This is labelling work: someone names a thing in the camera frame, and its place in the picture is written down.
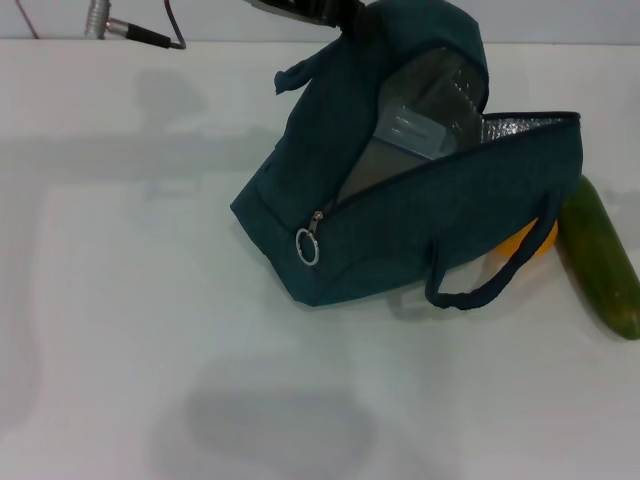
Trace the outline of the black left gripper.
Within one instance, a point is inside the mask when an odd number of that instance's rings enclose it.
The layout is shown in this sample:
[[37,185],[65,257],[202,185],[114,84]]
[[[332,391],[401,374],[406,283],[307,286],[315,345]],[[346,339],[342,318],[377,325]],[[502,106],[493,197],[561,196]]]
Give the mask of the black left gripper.
[[262,11],[297,21],[339,28],[353,33],[366,11],[357,0],[248,0]]

